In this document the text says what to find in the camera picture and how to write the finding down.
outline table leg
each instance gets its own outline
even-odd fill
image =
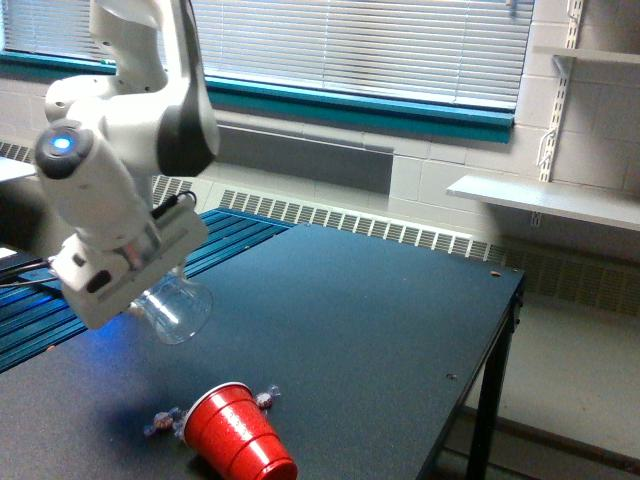
[[[482,390],[478,403],[476,426],[473,432],[466,480],[484,480],[491,452],[491,439],[498,417],[502,383],[507,368],[511,336],[515,326],[517,306],[514,303],[509,312],[507,324],[502,329],[484,367]]]

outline window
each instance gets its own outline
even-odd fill
[[[515,108],[534,0],[193,0],[207,74]],[[2,0],[8,50],[100,59],[88,0]]]

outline red plastic cup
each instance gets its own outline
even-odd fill
[[[204,394],[187,413],[184,440],[225,480],[296,480],[298,468],[242,383]]]

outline teal window frame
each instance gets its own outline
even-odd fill
[[[0,52],[0,74],[61,79],[79,74],[113,75],[115,71],[110,63]],[[206,81],[209,97],[217,107],[294,116],[362,130],[509,143],[514,124],[511,111],[392,100],[209,76]]]

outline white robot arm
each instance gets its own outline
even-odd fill
[[[51,86],[36,165],[76,231],[52,269],[71,307],[98,328],[205,240],[192,197],[151,212],[151,178],[198,175],[219,137],[189,0],[92,0],[91,34],[117,74]]]

